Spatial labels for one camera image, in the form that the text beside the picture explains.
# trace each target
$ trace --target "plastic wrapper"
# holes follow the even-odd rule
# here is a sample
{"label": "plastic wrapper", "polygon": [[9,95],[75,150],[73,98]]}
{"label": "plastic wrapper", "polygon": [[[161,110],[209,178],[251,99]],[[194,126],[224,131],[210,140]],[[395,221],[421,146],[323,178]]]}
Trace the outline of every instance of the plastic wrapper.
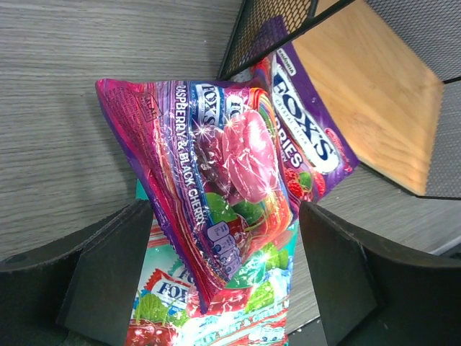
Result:
{"label": "plastic wrapper", "polygon": [[[137,196],[147,198],[141,186]],[[297,224],[255,251],[202,314],[192,276],[154,219],[125,346],[286,345],[296,235]]]}
{"label": "plastic wrapper", "polygon": [[194,278],[202,312],[293,220],[274,110],[257,84],[96,85],[109,126]]}

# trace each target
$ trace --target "candy illustration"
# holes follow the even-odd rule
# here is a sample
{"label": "candy illustration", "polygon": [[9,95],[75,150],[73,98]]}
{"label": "candy illustration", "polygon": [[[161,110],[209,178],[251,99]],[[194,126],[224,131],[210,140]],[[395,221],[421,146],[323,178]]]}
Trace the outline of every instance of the candy illustration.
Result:
{"label": "candy illustration", "polygon": [[245,200],[259,203],[277,187],[275,147],[256,110],[245,111],[225,125],[223,155],[230,180]]}
{"label": "candy illustration", "polygon": [[208,125],[200,128],[197,137],[197,160],[200,172],[205,179],[216,185],[223,196],[231,193],[232,183],[228,170],[224,166],[223,131]]}

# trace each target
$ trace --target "black plastic holder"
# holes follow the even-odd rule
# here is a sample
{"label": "black plastic holder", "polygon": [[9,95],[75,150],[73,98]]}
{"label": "black plastic holder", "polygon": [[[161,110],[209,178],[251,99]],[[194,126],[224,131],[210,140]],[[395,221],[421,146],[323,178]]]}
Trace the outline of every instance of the black plastic holder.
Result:
{"label": "black plastic holder", "polygon": [[354,0],[339,0],[320,14],[315,14],[318,1],[322,0],[243,0],[218,79],[228,80],[253,66]]}

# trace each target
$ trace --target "fox's candy bag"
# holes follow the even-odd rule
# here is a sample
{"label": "fox's candy bag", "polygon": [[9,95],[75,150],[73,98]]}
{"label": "fox's candy bag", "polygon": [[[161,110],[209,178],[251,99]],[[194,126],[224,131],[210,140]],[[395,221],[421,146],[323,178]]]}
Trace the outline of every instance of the fox's candy bag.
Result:
{"label": "fox's candy bag", "polygon": [[359,161],[291,43],[235,77],[238,81],[248,79],[271,90],[282,152],[280,171],[284,172],[290,207],[297,217],[302,200],[318,202],[349,176]]}
{"label": "fox's candy bag", "polygon": [[154,219],[125,346],[286,345],[296,235],[297,224],[254,252],[201,314],[194,281]]}
{"label": "fox's candy bag", "polygon": [[202,312],[293,219],[270,96],[253,85],[96,83],[104,116],[193,277]]}

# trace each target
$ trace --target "desk surface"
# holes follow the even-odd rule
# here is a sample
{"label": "desk surface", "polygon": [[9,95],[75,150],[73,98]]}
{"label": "desk surface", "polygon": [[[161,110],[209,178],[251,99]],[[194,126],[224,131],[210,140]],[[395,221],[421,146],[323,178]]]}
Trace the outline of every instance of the desk surface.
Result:
{"label": "desk surface", "polygon": [[[239,5],[0,0],[0,258],[98,221],[134,197],[134,175],[101,116],[94,81],[211,79]],[[461,202],[413,198],[363,169],[322,205],[417,249],[461,236]],[[318,314],[298,245],[288,331]]]}

